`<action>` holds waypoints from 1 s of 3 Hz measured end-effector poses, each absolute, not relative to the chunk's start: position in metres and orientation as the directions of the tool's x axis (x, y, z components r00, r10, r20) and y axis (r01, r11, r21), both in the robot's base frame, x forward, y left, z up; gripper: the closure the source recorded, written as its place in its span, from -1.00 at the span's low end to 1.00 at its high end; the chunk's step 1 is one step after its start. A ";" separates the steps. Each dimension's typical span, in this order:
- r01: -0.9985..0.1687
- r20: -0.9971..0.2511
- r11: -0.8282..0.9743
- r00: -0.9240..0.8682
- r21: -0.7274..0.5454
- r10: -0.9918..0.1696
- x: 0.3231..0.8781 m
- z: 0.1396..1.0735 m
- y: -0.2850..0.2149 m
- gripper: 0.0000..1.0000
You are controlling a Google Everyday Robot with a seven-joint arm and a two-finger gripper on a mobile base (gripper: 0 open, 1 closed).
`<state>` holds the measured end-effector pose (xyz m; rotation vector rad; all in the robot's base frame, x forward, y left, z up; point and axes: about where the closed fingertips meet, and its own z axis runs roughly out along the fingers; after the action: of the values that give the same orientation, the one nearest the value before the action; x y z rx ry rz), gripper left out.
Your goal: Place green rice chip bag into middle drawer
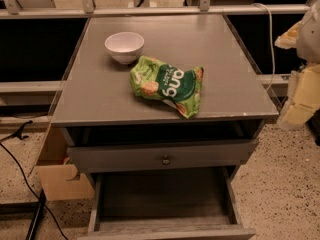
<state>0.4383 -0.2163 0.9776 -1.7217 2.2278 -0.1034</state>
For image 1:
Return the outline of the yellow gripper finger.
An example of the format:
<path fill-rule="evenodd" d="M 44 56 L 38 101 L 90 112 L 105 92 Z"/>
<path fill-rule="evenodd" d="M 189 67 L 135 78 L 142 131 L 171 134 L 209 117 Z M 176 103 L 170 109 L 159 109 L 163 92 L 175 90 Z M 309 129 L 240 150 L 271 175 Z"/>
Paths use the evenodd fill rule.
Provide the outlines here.
<path fill-rule="evenodd" d="M 301 72 L 292 71 L 283 120 L 289 125 L 306 123 L 320 109 L 320 65 L 311 64 Z"/>
<path fill-rule="evenodd" d="M 298 21 L 291 26 L 285 33 L 278 36 L 274 45 L 281 49 L 291 49 L 296 47 L 298 32 L 301 26 L 301 22 Z"/>

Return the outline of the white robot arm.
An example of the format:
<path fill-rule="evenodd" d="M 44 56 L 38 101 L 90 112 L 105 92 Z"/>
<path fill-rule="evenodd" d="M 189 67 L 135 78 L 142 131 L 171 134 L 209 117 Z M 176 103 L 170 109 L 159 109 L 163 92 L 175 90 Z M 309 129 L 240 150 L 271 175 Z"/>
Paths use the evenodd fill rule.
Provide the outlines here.
<path fill-rule="evenodd" d="M 320 0 L 313 2 L 302 20 L 279 36 L 275 46 L 295 48 L 306 61 L 301 72 L 292 71 L 287 96 L 277 124 L 283 129 L 305 124 L 320 109 Z"/>

